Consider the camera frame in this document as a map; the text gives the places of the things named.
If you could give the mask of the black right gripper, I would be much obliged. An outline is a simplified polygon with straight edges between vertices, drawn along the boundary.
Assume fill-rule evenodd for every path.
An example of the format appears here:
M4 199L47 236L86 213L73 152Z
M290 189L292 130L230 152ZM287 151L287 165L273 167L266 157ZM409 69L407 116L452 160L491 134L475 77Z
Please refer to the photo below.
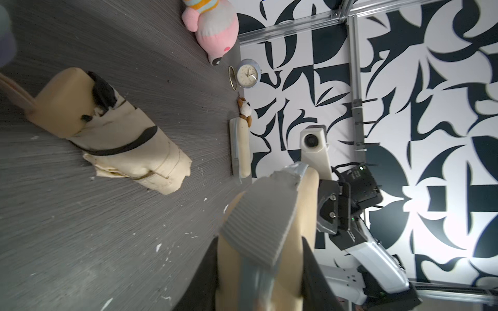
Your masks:
M360 226L360 215L382 201L380 187L366 165L341 172L337 181L321 180L317 229L342 251L362 244L368 238Z

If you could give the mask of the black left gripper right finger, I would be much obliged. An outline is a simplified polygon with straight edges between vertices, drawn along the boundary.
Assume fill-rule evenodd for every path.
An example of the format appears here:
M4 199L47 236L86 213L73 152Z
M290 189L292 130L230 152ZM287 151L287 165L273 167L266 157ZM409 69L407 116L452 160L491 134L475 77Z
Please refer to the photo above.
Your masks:
M324 274L306 240L302 237L303 274L302 297L303 311L343 311L342 305L328 285Z

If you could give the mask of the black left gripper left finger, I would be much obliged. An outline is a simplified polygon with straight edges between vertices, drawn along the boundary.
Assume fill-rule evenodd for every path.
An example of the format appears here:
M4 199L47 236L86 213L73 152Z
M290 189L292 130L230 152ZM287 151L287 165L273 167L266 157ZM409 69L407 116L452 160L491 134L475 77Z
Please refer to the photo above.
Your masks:
M173 307L174 311L216 310L215 295L219 286L217 266L218 239L218 237L215 237L211 241L187 290Z

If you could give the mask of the beige umbrella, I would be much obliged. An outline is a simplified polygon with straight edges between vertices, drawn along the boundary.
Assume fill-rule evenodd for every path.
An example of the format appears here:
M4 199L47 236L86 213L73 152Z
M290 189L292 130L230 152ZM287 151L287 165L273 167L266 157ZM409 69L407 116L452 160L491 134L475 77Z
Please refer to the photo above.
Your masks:
M129 178L168 195L191 173L192 160L94 72L65 69L36 97L1 75L1 90L28 121L81 150L97 176Z

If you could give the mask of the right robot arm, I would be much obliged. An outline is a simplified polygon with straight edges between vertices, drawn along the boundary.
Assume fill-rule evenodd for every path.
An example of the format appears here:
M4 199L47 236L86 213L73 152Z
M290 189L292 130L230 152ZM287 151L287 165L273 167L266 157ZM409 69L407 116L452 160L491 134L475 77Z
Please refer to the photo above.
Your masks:
M362 212L383 197L366 164L344 172L332 168L337 181L319 183L317 231L344 251L349 263L322 266L332 291L363 310L414 310L422 300L402 261L373 237Z

